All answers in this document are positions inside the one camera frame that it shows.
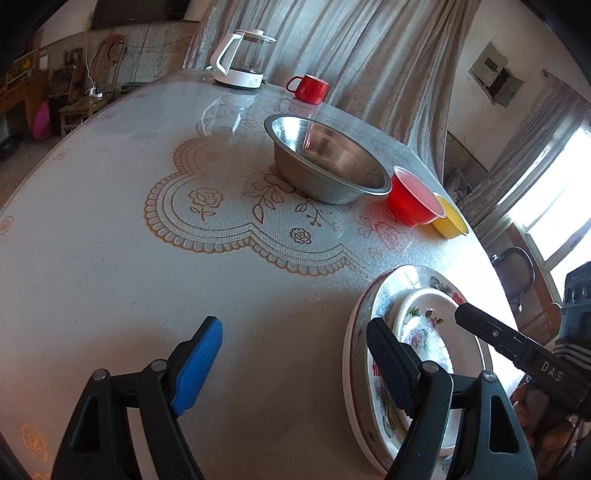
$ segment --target yellow bowl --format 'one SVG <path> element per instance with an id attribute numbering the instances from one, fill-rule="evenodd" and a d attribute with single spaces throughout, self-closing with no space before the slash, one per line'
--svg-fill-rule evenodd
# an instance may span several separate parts
<path id="1" fill-rule="evenodd" d="M 445 210 L 445 218 L 437 218 L 432 222 L 432 225 L 437 231 L 445 238 L 449 239 L 460 235 L 467 235 L 468 226 L 460 213 L 456 210 L 456 207 L 438 193 L 435 193 L 435 197 L 437 197 L 437 200 L 439 200 L 439 203 L 441 203 L 441 206 Z"/>

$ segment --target plate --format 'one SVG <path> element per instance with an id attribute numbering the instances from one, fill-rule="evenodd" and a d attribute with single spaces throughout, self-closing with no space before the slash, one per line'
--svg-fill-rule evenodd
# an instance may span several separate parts
<path id="1" fill-rule="evenodd" d="M 416 290 L 434 288 L 456 304 L 463 294 L 443 275 L 429 267 L 403 265 L 378 277 L 361 295 L 345 334 L 343 346 L 343 392 L 349 423 L 362 452 L 385 475 L 406 435 L 405 423 L 394 407 L 379 369 L 369 353 L 365 329 L 374 317 L 382 317 L 393 328 L 404 300 Z M 488 345 L 478 342 L 484 368 L 492 370 Z M 445 478 L 438 461 L 433 479 Z"/>
<path id="2" fill-rule="evenodd" d="M 433 360 L 448 373 L 477 377 L 484 369 L 478 339 L 458 327 L 455 319 L 457 303 L 435 288 L 416 290 L 408 295 L 394 319 L 392 331 L 400 342 L 408 343 L 418 357 Z M 411 419 L 398 410 L 405 432 Z M 460 426 L 461 410 L 451 410 L 441 443 L 440 455 L 451 455 Z"/>

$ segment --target black metal chair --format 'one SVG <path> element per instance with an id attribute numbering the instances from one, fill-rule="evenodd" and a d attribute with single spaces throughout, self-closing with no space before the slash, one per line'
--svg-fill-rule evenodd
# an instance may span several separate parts
<path id="1" fill-rule="evenodd" d="M 499 276 L 513 314 L 521 312 L 521 297 L 534 284 L 534 263 L 525 250 L 510 247 L 501 255 L 493 255 L 491 263 Z"/>

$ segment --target curtain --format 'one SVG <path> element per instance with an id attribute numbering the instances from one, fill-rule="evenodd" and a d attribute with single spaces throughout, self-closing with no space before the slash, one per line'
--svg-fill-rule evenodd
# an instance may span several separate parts
<path id="1" fill-rule="evenodd" d="M 223 36 L 259 28 L 277 44 L 265 71 L 330 83 L 326 102 L 408 144 L 441 180 L 457 61 L 480 0 L 213 0 L 185 68 Z"/>
<path id="2" fill-rule="evenodd" d="M 508 212 L 591 118 L 591 106 L 551 74 L 483 182 L 458 207 L 486 246 L 511 223 Z"/>

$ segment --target metal basin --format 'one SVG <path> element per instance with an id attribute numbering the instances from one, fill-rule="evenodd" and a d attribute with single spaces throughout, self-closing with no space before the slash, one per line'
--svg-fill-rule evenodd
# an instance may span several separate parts
<path id="1" fill-rule="evenodd" d="M 366 149 L 309 118 L 271 115 L 265 130 L 274 142 L 277 169 L 296 189 L 325 203 L 349 203 L 392 190 L 390 176 Z"/>

